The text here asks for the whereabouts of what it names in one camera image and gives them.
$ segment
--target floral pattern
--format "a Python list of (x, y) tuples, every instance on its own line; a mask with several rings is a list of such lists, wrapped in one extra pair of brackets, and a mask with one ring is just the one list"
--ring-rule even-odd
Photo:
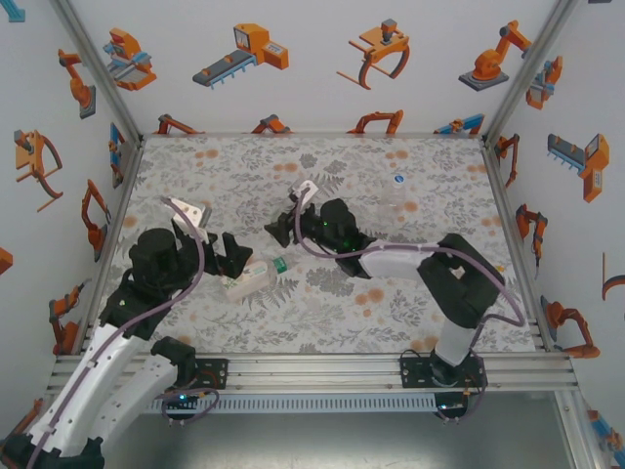
[[(384, 205), (385, 188), (396, 173), (406, 179), (399, 211)], [(444, 316), (423, 282), (348, 277), (334, 262), (299, 245), (283, 249), (263, 229), (291, 208), (287, 191), (300, 178), (319, 186), (317, 207), (343, 198), (369, 235), (424, 242), (461, 234), (497, 267), (521, 302), (478, 141), (201, 135), (147, 140), (101, 307), (131, 266), (128, 252), (141, 232), (170, 228), (172, 214), (158, 200), (169, 195), (210, 206), (209, 231), (234, 234), (239, 244), (254, 249), (253, 259), (286, 256), (292, 266), (239, 304), (226, 300), (217, 277), (205, 275), (161, 322), (153, 340), (171, 335), (204, 353), (432, 349)], [(514, 314), (501, 299), (491, 311)], [(527, 326), (491, 321), (476, 350), (534, 346)]]

